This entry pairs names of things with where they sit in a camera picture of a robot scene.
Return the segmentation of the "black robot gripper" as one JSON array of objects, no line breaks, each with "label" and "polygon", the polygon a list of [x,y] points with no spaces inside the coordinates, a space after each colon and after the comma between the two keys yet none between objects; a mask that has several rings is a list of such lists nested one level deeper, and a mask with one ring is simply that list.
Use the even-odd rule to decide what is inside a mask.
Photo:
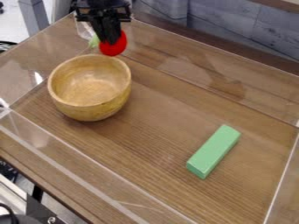
[{"label": "black robot gripper", "polygon": [[75,0],[79,21],[90,22],[102,42],[114,45],[122,35],[121,21],[131,21],[131,3],[127,0]]}]

